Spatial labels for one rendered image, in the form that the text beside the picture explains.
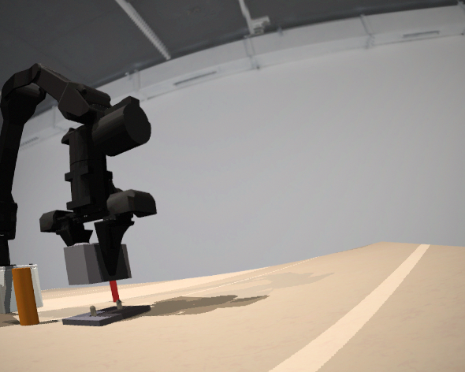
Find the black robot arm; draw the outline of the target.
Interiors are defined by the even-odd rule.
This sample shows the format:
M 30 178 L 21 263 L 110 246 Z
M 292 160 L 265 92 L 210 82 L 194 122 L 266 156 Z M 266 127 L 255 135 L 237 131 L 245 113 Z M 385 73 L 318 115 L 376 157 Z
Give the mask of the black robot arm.
M 33 85 L 32 83 L 36 84 Z M 39 88 L 37 87 L 39 86 Z M 110 105 L 110 96 L 87 85 L 73 82 L 53 68 L 35 63 L 14 73 L 3 85 L 0 110 L 0 267 L 10 265 L 8 240 L 14 240 L 17 203 L 11 191 L 24 124 L 46 94 L 58 101 L 65 119 L 83 124 L 70 128 L 61 143 L 69 145 L 69 166 L 85 160 L 113 157 L 144 145 L 151 137 L 151 123 L 132 96 Z

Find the orange-brown cylinder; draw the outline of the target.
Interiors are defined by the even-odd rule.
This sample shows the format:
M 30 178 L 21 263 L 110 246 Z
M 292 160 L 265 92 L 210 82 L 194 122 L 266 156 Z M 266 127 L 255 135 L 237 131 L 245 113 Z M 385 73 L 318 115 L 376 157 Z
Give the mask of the orange-brown cylinder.
M 30 267 L 12 269 L 12 274 L 20 325 L 39 324 Z

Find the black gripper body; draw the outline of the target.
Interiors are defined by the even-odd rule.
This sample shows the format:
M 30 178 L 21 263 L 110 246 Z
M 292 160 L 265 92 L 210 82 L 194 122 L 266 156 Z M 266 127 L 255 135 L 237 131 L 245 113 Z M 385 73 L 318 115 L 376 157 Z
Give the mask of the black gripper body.
M 131 221 L 131 212 L 138 218 L 156 215 L 155 200 L 150 193 L 129 189 L 110 195 L 108 180 L 113 172 L 106 171 L 101 160 L 85 160 L 70 166 L 65 181 L 70 182 L 72 201 L 67 210 L 44 213 L 40 219 L 40 231 L 55 233 L 62 229 L 84 229 L 84 223 L 107 219 Z M 101 213 L 99 213 L 101 212 Z

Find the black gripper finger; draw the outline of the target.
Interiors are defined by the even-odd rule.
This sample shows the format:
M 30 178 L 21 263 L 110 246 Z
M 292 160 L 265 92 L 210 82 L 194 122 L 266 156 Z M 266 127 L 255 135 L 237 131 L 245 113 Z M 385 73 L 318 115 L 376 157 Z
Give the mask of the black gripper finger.
M 90 229 L 62 229 L 55 231 L 66 243 L 67 247 L 79 243 L 90 243 L 93 230 Z
M 117 260 L 123 235 L 134 222 L 112 219 L 94 222 L 103 261 L 110 276 L 116 275 Z

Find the red peg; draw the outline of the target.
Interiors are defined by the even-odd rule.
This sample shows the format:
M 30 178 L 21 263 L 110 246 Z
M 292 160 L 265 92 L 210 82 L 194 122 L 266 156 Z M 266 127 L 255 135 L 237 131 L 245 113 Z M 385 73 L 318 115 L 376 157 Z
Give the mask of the red peg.
M 112 297 L 113 297 L 113 302 L 115 303 L 117 299 L 119 299 L 119 293 L 117 290 L 117 282 L 116 281 L 110 281 L 110 288 L 112 292 Z

